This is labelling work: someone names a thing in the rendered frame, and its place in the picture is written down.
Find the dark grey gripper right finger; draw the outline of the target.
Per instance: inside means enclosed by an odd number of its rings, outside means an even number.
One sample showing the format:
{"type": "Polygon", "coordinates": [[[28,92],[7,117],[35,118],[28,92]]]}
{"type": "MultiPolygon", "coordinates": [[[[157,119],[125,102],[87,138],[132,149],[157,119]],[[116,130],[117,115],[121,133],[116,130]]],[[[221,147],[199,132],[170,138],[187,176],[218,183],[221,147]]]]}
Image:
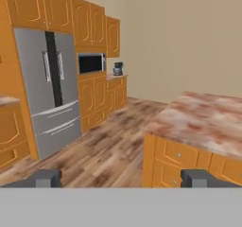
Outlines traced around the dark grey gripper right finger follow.
{"type": "Polygon", "coordinates": [[[238,184],[219,180],[204,169],[183,169],[181,187],[236,188],[238,184]]]}

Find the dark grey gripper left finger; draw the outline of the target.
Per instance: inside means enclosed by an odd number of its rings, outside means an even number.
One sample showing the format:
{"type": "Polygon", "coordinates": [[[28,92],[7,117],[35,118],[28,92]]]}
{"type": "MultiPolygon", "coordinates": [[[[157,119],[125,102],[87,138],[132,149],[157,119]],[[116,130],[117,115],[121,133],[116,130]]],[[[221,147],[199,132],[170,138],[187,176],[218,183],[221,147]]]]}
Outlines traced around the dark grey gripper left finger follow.
{"type": "Polygon", "coordinates": [[[61,187],[59,169],[39,169],[24,180],[4,184],[4,187],[41,188],[61,187]]]}

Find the black microwave oven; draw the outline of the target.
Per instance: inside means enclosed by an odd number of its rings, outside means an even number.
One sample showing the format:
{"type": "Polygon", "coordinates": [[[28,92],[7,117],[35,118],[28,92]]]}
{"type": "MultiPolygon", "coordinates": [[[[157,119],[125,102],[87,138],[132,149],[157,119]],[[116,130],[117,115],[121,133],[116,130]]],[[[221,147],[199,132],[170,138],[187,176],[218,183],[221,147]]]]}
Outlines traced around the black microwave oven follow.
{"type": "Polygon", "coordinates": [[[78,72],[81,75],[105,70],[105,53],[78,53],[78,72]]]}

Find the orange island cupboard door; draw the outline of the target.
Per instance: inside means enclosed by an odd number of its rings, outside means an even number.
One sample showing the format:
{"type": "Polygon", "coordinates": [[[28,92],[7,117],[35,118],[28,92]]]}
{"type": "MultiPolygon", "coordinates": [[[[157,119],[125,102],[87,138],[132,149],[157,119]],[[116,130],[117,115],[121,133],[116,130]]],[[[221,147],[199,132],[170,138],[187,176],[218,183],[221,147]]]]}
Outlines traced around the orange island cupboard door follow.
{"type": "Polygon", "coordinates": [[[159,187],[180,187],[182,182],[181,169],[166,162],[156,160],[154,162],[152,183],[159,187]]]}

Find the orange island drawer front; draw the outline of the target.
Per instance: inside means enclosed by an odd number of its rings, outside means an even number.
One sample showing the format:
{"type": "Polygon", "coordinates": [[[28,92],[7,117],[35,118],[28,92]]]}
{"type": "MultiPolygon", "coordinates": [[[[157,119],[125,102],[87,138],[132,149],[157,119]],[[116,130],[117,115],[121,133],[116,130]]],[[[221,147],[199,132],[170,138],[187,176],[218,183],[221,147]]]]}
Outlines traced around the orange island drawer front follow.
{"type": "Polygon", "coordinates": [[[173,165],[194,167],[197,165],[199,151],[193,147],[158,137],[155,157],[173,165]]]}
{"type": "Polygon", "coordinates": [[[213,154],[209,172],[220,180],[242,186],[242,161],[213,154]]]}

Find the orange island cabinet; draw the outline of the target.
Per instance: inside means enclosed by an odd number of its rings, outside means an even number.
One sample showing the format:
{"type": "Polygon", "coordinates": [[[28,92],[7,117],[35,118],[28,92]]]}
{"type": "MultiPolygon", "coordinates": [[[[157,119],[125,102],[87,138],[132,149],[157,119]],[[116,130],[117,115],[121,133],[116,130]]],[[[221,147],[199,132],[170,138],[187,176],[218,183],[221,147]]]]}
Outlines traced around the orange island cabinet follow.
{"type": "MultiPolygon", "coordinates": [[[[158,136],[148,134],[148,133],[145,134],[142,187],[159,187],[159,186],[155,186],[152,183],[154,162],[156,160],[158,160],[155,157],[157,138],[158,138],[158,136]]],[[[193,147],[193,148],[195,148],[199,151],[199,157],[198,157],[197,165],[194,166],[194,167],[188,167],[188,166],[178,166],[178,167],[181,169],[181,171],[183,169],[205,169],[209,172],[209,167],[210,167],[210,164],[211,164],[212,155],[215,154],[215,153],[212,153],[211,151],[204,150],[204,149],[201,149],[201,148],[196,148],[196,147],[193,147]]]]}

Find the orange cupboard with marble top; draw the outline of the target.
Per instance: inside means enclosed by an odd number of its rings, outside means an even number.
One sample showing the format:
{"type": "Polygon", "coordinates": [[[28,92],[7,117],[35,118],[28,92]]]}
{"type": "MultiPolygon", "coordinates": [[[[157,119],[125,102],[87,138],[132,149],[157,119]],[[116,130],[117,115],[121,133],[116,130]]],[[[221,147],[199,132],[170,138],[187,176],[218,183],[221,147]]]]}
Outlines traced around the orange cupboard with marble top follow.
{"type": "Polygon", "coordinates": [[[0,169],[29,155],[20,100],[0,94],[0,169]]]}

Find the stainless steel fridge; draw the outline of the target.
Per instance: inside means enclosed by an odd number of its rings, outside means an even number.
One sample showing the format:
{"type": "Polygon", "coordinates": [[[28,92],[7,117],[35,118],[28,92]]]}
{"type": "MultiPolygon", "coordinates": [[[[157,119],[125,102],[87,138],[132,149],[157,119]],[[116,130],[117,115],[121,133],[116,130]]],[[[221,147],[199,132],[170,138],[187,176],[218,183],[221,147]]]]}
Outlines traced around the stainless steel fridge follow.
{"type": "Polygon", "coordinates": [[[74,37],[28,28],[16,28],[14,35],[43,159],[81,136],[74,37]]]}

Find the orange base cupboard run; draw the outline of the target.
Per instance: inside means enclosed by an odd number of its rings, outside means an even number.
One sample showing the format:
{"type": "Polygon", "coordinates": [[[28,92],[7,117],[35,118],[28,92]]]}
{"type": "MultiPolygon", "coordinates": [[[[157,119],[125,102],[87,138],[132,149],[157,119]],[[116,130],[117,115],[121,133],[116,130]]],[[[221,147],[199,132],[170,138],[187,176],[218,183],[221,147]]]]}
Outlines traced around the orange base cupboard run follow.
{"type": "Polygon", "coordinates": [[[86,132],[127,106],[127,77],[106,72],[78,76],[81,130],[86,132]]]}

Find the dark grey stand mixer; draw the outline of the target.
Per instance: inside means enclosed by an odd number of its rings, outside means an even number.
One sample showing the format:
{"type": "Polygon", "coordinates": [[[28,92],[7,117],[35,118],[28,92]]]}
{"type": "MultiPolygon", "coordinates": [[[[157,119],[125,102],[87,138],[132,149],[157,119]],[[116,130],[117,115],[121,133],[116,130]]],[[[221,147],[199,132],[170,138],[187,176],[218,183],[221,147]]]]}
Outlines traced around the dark grey stand mixer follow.
{"type": "Polygon", "coordinates": [[[113,70],[113,74],[115,76],[122,76],[123,75],[123,66],[124,66],[124,63],[119,61],[119,62],[116,62],[114,64],[114,68],[112,69],[113,70]]]}

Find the orange wall cupboard run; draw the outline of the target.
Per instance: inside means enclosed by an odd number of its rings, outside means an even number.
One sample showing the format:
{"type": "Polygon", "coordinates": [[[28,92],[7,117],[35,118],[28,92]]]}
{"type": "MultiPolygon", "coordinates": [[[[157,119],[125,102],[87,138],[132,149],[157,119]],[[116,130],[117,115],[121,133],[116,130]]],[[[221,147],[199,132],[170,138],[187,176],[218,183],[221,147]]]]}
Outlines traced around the orange wall cupboard run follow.
{"type": "Polygon", "coordinates": [[[79,51],[120,56],[120,21],[85,0],[0,0],[11,26],[72,33],[79,51]]]}

